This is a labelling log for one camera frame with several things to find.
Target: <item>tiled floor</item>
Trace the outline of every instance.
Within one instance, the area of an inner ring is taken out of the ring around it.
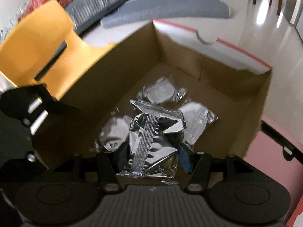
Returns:
[[[231,19],[174,18],[169,21],[198,29],[204,40],[218,37],[251,52],[274,68],[264,114],[303,143],[303,44],[295,28],[281,14],[278,0],[221,0],[231,8]],[[111,29],[93,28],[84,36],[92,45],[120,41],[144,25],[133,23]]]

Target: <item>gray mattress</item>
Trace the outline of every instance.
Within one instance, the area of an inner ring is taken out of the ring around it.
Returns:
[[[208,17],[228,19],[230,11],[219,0],[130,0],[101,19],[104,28],[154,18]]]

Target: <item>silver foil package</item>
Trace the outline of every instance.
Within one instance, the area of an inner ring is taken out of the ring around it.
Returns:
[[[107,121],[96,138],[94,147],[90,149],[91,152],[114,152],[127,140],[131,117],[120,115],[117,108],[111,115],[112,117]]]
[[[198,138],[218,117],[199,102],[188,101],[181,106],[180,110],[186,122],[182,142],[193,151]]]
[[[171,76],[163,76],[154,84],[144,86],[138,93],[139,100],[148,100],[153,104],[178,102],[186,94],[185,88],[176,88]]]
[[[134,107],[128,137],[131,154],[122,174],[174,178],[177,153],[184,136],[182,112],[142,100],[131,100],[131,104]]]

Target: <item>pink surface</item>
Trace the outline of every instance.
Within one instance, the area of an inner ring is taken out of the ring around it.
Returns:
[[[303,152],[302,144],[292,138],[278,124],[265,116],[262,119]],[[286,161],[282,154],[282,147],[263,132],[257,134],[244,160],[282,184],[289,191],[291,206],[286,217],[288,220],[303,194],[303,165],[296,159]]]

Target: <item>metal screw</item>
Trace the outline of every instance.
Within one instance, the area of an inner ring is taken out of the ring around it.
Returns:
[[[30,126],[31,122],[28,119],[23,119],[23,124],[25,124],[26,126]]]
[[[28,155],[27,155],[27,159],[28,159],[30,162],[35,162],[35,161],[36,161],[36,157],[33,156],[32,154],[28,154]]]
[[[200,184],[197,184],[197,183],[191,183],[190,185],[187,186],[187,189],[189,191],[200,191],[202,190],[202,186]]]
[[[115,192],[120,189],[120,186],[116,183],[108,183],[104,186],[104,189],[108,192]]]

